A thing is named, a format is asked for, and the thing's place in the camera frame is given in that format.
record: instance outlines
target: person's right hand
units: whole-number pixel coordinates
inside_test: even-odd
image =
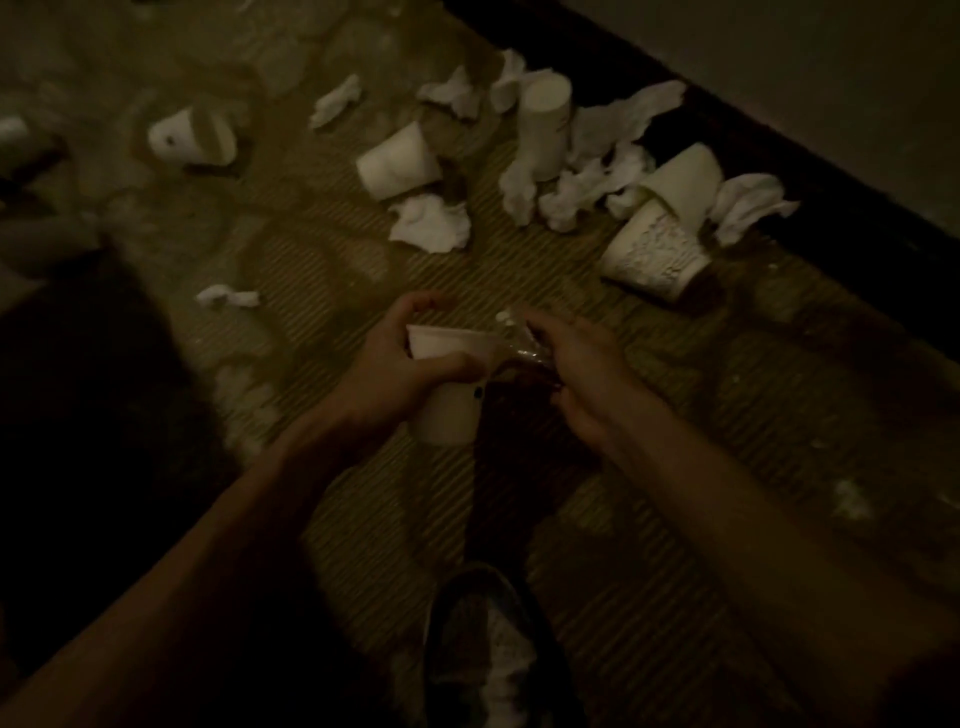
[[[612,454],[612,429],[637,393],[653,396],[627,364],[608,328],[584,318],[567,323],[534,308],[521,313],[553,350],[563,387],[553,403],[573,433],[595,452]]]

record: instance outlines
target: person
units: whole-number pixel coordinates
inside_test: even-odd
[[[415,361],[406,351],[407,323],[451,305],[436,291],[394,303],[333,392],[33,675],[0,710],[0,725],[189,722],[190,706],[204,699],[196,676],[229,656],[244,605],[330,481],[385,442],[433,388],[484,376],[466,354]],[[562,383],[553,401],[571,430],[676,525],[815,711],[854,725],[960,715],[950,684],[958,619],[948,607],[778,502],[644,386],[607,329],[533,309],[524,316],[553,350]],[[471,630],[484,632],[491,653],[479,674],[465,657]],[[549,692],[537,669],[542,644],[514,586],[490,567],[465,567],[431,608],[428,722],[536,724]],[[929,674],[949,679],[933,690]]]

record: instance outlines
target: baseboard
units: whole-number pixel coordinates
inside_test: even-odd
[[[532,68],[573,82],[581,106],[607,104],[638,88],[678,78],[629,42],[555,0],[444,0],[490,42],[516,48]],[[663,161],[707,143],[724,172],[770,172],[802,200],[786,220],[761,226],[864,301],[960,360],[960,240],[892,202],[780,133],[691,84],[681,109],[659,117],[643,145]]]

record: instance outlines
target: wall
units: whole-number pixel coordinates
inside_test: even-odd
[[[960,5],[564,3],[960,236]]]

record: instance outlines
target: hand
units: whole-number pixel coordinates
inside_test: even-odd
[[[463,352],[417,361],[406,351],[407,324],[416,314],[449,310],[454,304],[440,291],[401,296],[367,334],[352,366],[321,403],[327,419],[347,423],[359,452],[382,445],[440,384],[469,384],[487,375],[482,362]]]
[[[650,394],[627,364],[616,336],[584,318],[568,324],[534,308],[521,312],[530,328],[553,349],[563,383],[554,393],[553,403],[588,447],[611,455],[614,419],[632,393]]]

